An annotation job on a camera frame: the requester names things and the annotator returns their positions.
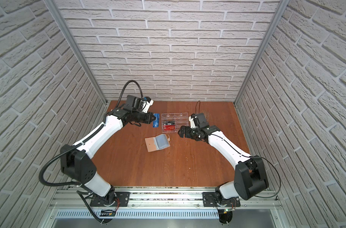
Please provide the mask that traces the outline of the blue credit card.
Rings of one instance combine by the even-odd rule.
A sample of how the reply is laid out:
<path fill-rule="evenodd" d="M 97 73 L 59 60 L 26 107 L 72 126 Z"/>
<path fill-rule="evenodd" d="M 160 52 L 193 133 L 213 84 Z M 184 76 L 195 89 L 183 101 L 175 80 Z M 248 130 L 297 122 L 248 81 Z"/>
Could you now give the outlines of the blue credit card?
<path fill-rule="evenodd" d="M 160 114 L 154 113 L 154 117 L 155 119 L 153 121 L 153 128 L 158 128 L 160 123 Z"/>

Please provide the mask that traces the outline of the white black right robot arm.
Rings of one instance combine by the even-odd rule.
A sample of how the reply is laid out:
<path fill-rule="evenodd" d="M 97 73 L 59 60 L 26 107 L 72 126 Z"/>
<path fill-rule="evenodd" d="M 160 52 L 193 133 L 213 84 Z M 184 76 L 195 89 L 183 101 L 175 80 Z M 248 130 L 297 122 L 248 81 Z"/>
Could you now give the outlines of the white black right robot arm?
<path fill-rule="evenodd" d="M 235 170 L 234 180 L 217 187 L 222 199 L 241 197 L 248 200 L 269 187 L 265 164 L 261 157 L 252 156 L 231 142 L 216 126 L 182 126 L 178 131 L 181 138 L 204 141 L 217 149 Z"/>

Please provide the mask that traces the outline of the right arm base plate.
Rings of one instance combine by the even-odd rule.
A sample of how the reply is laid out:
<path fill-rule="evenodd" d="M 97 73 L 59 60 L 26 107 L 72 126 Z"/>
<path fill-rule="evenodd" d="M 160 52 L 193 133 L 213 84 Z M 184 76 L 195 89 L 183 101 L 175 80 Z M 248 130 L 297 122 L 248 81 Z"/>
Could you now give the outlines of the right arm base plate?
<path fill-rule="evenodd" d="M 203 192 L 202 198 L 204 207 L 237 208 L 241 206 L 239 197 L 225 199 L 218 192 Z"/>

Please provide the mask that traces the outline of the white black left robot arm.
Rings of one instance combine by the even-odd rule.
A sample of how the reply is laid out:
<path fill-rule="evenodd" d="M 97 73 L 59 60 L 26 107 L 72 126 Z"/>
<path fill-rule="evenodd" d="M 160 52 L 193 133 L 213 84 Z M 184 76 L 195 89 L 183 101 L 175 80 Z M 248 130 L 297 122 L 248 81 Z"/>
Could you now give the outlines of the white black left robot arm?
<path fill-rule="evenodd" d="M 100 197 L 108 198 L 113 195 L 113 187 L 97 172 L 92 158 L 101 146 L 115 133 L 127 124 L 140 126 L 150 124 L 156 120 L 151 112 L 126 111 L 115 108 L 106 113 L 104 121 L 91 133 L 73 145 L 64 145 L 61 153 L 61 171 L 63 174 L 77 181 L 89 192 Z"/>

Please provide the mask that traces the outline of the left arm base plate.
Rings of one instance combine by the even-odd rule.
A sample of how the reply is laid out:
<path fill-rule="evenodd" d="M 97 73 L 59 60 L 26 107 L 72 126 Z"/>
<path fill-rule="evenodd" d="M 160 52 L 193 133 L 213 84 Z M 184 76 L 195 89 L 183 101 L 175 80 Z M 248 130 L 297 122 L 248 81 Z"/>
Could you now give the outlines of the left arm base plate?
<path fill-rule="evenodd" d="M 127 207 L 130 198 L 130 192 L 113 192 L 102 197 L 94 194 L 90 202 L 91 207 Z"/>

